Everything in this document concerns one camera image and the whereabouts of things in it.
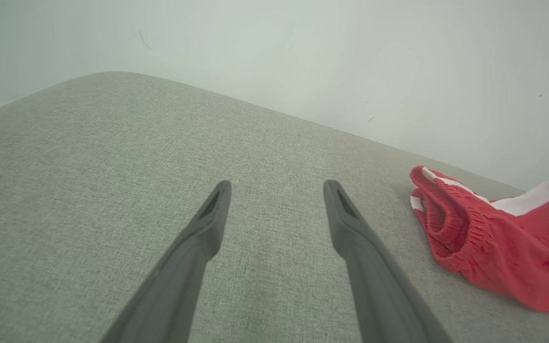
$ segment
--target red garment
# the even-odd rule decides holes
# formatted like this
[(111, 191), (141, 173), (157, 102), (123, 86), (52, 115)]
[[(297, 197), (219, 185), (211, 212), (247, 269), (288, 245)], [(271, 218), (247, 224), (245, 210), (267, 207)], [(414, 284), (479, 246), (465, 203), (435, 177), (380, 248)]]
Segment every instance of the red garment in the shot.
[(410, 202), (434, 258), (469, 282), (549, 312), (549, 182), (489, 202), (419, 166)]

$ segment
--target white stripe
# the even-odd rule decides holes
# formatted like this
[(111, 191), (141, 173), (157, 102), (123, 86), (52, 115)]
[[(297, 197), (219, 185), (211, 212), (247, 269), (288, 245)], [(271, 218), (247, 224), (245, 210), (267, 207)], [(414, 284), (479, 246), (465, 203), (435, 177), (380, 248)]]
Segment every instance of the white stripe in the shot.
[(523, 215), (549, 202), (549, 182), (544, 182), (516, 198), (491, 202), (492, 206), (512, 215)]
[(410, 197), (410, 205), (413, 209), (418, 209), (421, 212), (425, 212), (425, 208), (423, 208), (423, 203), (419, 197)]
[(428, 180), (430, 180), (431, 182), (433, 182), (433, 180), (435, 180), (435, 179), (438, 179), (438, 180), (442, 180), (445, 184), (455, 185), (457, 187), (460, 187), (460, 188), (468, 191), (470, 194), (473, 194), (475, 197), (482, 200), (483, 202), (486, 202), (486, 204), (490, 204), (488, 199), (486, 199), (484, 197), (480, 197), (478, 194), (475, 194), (474, 191), (467, 188), (464, 184), (462, 184), (460, 182), (456, 182), (455, 180), (451, 180), (451, 179), (447, 179), (447, 178), (440, 178), (439, 176), (436, 176), (431, 170), (429, 170), (425, 167), (423, 167), (423, 176), (425, 178), (427, 178)]

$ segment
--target gray fabric surface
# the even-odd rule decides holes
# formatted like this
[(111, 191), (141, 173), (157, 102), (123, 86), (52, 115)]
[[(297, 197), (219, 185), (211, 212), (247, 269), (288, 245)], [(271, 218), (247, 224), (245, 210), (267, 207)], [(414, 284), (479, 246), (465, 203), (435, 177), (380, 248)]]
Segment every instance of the gray fabric surface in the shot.
[(431, 258), (421, 156), (172, 81), (107, 72), (0, 108), (0, 342), (96, 342), (220, 180), (233, 199), (190, 341), (357, 342), (322, 184), (339, 180), (457, 342), (546, 342), (549, 314)]

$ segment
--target white wall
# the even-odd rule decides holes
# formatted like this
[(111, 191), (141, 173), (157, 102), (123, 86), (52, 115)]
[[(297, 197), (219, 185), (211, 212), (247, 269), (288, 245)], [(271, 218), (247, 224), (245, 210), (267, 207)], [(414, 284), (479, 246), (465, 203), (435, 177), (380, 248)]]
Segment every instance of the white wall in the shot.
[(0, 0), (0, 105), (112, 70), (549, 178), (549, 0)]

